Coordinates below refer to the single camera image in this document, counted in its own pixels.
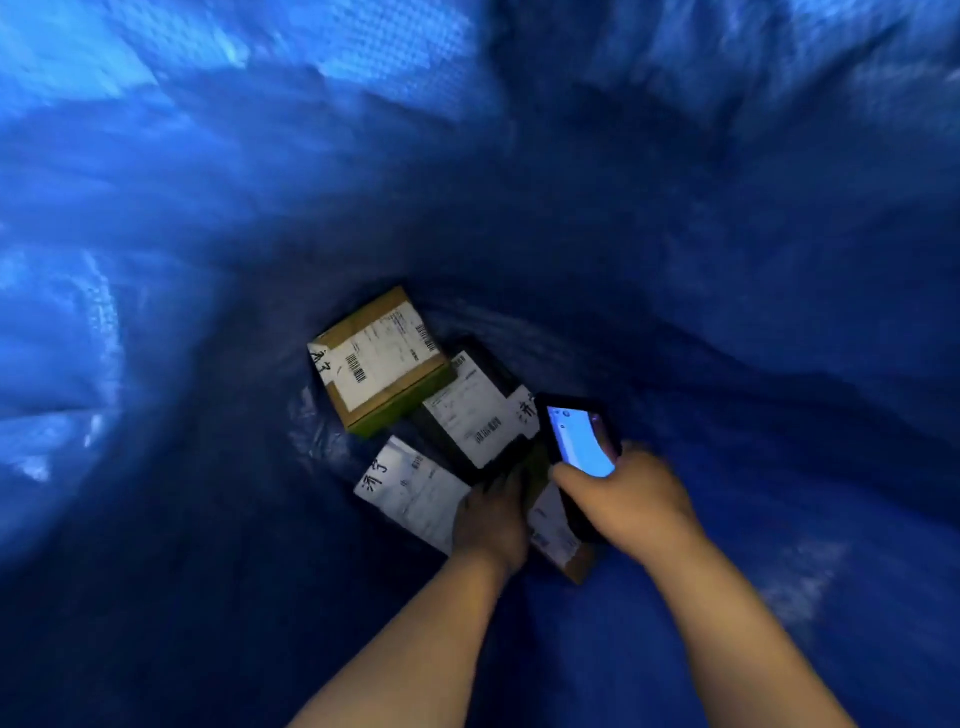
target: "hand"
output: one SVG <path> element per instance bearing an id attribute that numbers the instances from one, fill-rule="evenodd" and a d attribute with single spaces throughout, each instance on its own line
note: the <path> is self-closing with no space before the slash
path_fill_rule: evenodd
<path id="1" fill-rule="evenodd" d="M 504 581 L 520 571 L 530 548 L 520 507 L 525 475 L 518 466 L 489 488 L 476 486 L 461 501 L 453 525 L 453 555 L 482 556 L 502 571 Z"/>
<path id="2" fill-rule="evenodd" d="M 608 541 L 641 562 L 676 536 L 703 535 L 683 483 L 666 463 L 634 443 L 624 443 L 616 470 L 607 477 L 561 463 L 552 478 Z"/>

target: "phone screen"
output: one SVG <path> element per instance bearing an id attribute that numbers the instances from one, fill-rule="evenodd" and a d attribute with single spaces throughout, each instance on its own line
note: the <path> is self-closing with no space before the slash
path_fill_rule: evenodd
<path id="1" fill-rule="evenodd" d="M 566 407 L 547 407 L 547 412 L 565 463 L 594 477 L 613 472 L 616 450 L 600 415 Z"/>

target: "blue fabric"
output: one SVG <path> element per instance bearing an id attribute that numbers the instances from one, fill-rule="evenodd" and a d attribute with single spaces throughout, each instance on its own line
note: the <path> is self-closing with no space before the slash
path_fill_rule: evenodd
<path id="1" fill-rule="evenodd" d="M 0 724 L 283 725 L 430 577 L 304 349 L 402 280 L 668 456 L 858 721 L 956 725 L 958 30 L 0 0 Z M 472 725 L 702 723 L 640 567 L 505 595 Z"/>

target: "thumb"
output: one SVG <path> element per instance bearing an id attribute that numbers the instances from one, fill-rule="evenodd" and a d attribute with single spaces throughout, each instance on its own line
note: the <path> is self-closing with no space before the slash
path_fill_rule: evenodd
<path id="1" fill-rule="evenodd" d="M 589 498 L 589 493 L 603 482 L 603 478 L 587 475 L 579 468 L 566 463 L 557 463 L 550 471 L 550 478 L 578 503 L 582 497 Z"/>

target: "forearm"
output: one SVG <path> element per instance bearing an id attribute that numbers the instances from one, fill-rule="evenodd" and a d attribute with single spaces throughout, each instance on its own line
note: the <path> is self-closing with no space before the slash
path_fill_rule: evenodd
<path id="1" fill-rule="evenodd" d="M 754 588 L 706 537 L 690 529 L 633 555 L 677 622 L 712 726 L 852 725 Z"/>
<path id="2" fill-rule="evenodd" d="M 300 712 L 290 728 L 453 728 L 507 575 L 472 554 L 440 573 Z"/>

